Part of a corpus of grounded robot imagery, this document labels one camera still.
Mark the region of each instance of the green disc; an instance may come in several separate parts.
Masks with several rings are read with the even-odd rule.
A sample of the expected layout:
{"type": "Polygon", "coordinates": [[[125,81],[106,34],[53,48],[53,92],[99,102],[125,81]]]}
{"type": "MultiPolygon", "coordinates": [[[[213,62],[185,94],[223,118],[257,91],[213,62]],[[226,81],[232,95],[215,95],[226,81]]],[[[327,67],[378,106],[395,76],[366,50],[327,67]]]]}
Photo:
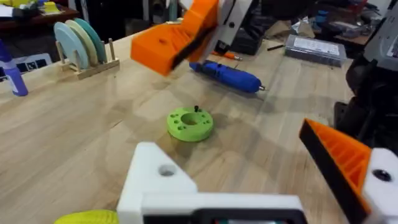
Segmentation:
{"type": "Polygon", "coordinates": [[[181,141],[196,142],[206,139],[213,129],[213,118],[203,109],[178,108],[167,116],[169,133],[181,141]]]}

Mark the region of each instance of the blue spray bottle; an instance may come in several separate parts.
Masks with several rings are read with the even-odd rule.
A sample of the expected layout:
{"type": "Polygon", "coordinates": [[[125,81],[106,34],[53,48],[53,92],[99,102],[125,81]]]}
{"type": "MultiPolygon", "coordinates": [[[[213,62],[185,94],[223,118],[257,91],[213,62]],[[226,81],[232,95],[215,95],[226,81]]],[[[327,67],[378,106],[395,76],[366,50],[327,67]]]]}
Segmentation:
{"type": "Polygon", "coordinates": [[[4,62],[4,73],[11,85],[12,92],[16,96],[26,96],[28,94],[21,72],[8,53],[3,42],[0,40],[0,61],[4,62]]]}

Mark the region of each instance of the wooden stand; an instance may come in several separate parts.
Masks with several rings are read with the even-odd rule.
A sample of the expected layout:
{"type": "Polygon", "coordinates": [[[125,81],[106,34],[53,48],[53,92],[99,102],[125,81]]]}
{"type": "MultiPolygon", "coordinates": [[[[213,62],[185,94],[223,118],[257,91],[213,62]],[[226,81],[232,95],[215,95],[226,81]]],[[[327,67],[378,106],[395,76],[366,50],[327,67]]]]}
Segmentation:
{"type": "Polygon", "coordinates": [[[80,68],[80,61],[79,61],[79,54],[77,52],[77,50],[73,51],[73,56],[76,59],[76,65],[74,63],[72,63],[69,60],[65,60],[65,58],[63,57],[63,53],[62,53],[62,48],[61,48],[61,43],[59,41],[56,41],[55,43],[57,45],[57,50],[58,50],[58,54],[60,56],[61,59],[61,69],[62,71],[66,71],[69,69],[72,69],[73,71],[75,71],[75,75],[78,77],[79,80],[82,80],[84,78],[88,78],[90,76],[93,76],[97,73],[100,73],[102,71],[105,71],[107,69],[113,68],[115,66],[119,66],[120,65],[120,61],[118,58],[116,58],[114,56],[114,49],[113,49],[113,41],[111,38],[109,38],[109,48],[111,50],[111,60],[108,61],[108,58],[105,58],[105,62],[102,64],[98,64],[95,67],[89,67],[87,69],[81,69],[80,68]]]}

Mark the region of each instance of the yellow object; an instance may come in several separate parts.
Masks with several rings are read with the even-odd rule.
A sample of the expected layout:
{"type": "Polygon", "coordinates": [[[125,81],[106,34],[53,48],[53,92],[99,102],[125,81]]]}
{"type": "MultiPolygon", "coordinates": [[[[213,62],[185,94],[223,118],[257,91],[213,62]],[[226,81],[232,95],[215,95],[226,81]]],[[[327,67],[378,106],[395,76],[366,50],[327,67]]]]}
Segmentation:
{"type": "Polygon", "coordinates": [[[12,2],[11,2],[11,0],[0,0],[0,4],[5,4],[7,6],[11,6],[12,2]]]}
{"type": "Polygon", "coordinates": [[[118,224],[118,214],[110,210],[90,210],[64,215],[54,224],[118,224]]]}
{"type": "Polygon", "coordinates": [[[59,12],[59,10],[54,2],[45,2],[44,3],[44,11],[45,12],[59,12]]]}

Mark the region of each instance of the gray box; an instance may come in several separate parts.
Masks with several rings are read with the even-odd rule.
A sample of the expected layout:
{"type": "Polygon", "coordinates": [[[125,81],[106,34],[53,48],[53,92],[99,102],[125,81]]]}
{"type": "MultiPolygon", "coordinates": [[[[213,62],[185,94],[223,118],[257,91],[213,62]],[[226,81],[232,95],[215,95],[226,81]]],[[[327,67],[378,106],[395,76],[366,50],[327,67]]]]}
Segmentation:
{"type": "Polygon", "coordinates": [[[289,35],[285,44],[285,55],[311,62],[341,67],[347,59],[342,44],[289,35]]]}

